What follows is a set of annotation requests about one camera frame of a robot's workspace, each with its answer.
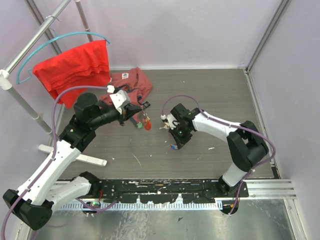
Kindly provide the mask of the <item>blue tag key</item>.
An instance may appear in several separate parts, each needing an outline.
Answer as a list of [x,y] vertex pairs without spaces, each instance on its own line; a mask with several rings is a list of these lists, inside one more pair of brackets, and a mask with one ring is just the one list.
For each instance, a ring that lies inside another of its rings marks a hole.
[[171,145],[171,148],[172,148],[173,150],[178,150],[178,149],[179,149],[178,146],[177,146],[177,145],[174,145],[174,144]]

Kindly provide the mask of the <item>yellow tag key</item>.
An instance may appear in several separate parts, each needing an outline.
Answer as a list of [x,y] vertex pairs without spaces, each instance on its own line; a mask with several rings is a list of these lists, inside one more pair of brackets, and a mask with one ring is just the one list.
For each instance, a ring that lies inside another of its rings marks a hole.
[[168,121],[164,121],[164,122],[163,122],[163,126],[161,126],[159,129],[160,129],[160,130],[161,130],[161,129],[165,129],[165,130],[170,129],[170,124],[169,124],[169,122],[168,122]]

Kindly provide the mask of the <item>metal key organizer red handle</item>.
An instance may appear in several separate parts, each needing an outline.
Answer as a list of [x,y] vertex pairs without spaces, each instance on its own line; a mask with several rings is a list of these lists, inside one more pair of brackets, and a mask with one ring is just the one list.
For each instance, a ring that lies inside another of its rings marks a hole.
[[150,131],[152,128],[151,119],[149,118],[147,112],[144,108],[142,108],[142,111],[137,113],[136,116],[136,127],[138,123],[142,123],[142,128],[144,128],[146,131]]

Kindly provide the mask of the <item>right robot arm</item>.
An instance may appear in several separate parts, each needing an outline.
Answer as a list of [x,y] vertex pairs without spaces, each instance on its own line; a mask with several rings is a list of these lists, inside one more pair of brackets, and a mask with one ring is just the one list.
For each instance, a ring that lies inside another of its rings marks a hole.
[[218,190],[225,197],[231,197],[243,177],[269,153],[263,136],[251,121],[224,121],[199,108],[189,110],[181,103],[170,114],[163,115],[162,121],[175,140],[175,149],[185,146],[191,140],[192,132],[203,132],[227,143],[232,163],[217,184]]

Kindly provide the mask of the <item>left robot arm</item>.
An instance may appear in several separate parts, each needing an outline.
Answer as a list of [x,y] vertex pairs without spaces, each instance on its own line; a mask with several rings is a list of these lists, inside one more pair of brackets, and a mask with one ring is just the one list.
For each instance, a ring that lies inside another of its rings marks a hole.
[[73,106],[74,115],[55,141],[53,150],[35,173],[17,190],[8,189],[3,200],[10,213],[32,230],[41,229],[53,213],[68,202],[87,196],[95,198],[101,191],[100,179],[87,171],[68,184],[52,190],[52,186],[96,137],[96,130],[118,121],[120,125],[142,107],[132,104],[123,90],[111,94],[112,104],[98,100],[93,93],[81,94]]

